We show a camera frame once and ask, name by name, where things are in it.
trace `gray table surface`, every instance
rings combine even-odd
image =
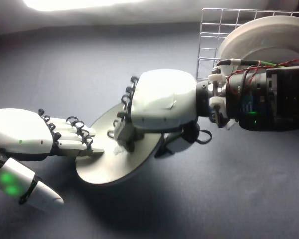
[[[91,125],[121,98],[131,75],[195,74],[197,24],[51,28],[0,41],[0,108]],[[44,214],[0,191],[0,239],[299,239],[299,130],[236,125],[173,157],[152,159],[119,185],[84,183],[73,158],[27,163],[64,199]]]

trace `green light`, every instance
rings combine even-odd
[[[17,186],[7,186],[4,189],[4,192],[9,194],[10,196],[20,196],[21,195],[20,188]]]
[[[2,173],[0,175],[0,182],[5,184],[10,184],[15,182],[15,178],[10,173]]]

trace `metal wire basket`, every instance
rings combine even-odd
[[[287,15],[299,17],[298,11],[204,8],[200,24],[199,52],[196,78],[208,79],[218,60],[218,49],[223,40],[237,27],[261,17]]]

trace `dish rack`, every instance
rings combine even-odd
[[[196,78],[208,79],[218,60],[218,49],[224,39],[246,22],[275,15],[299,17],[299,11],[204,8],[200,23]]]

